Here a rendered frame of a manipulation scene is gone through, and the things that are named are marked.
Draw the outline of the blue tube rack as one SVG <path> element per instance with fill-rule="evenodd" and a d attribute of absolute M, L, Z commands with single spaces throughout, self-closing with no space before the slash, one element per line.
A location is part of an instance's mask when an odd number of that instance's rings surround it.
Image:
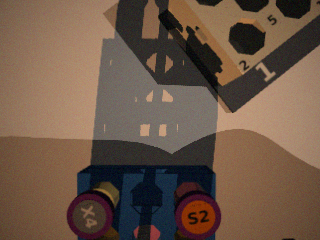
<path fill-rule="evenodd" d="M 216 201 L 216 173 L 206 165 L 89 165 L 77 173 L 77 196 L 95 182 L 110 182 L 119 191 L 111 226 L 119 240 L 130 240 L 139 225 L 153 225 L 162 240 L 173 240 L 179 230 L 174 191 L 183 182 L 197 182 Z"/>

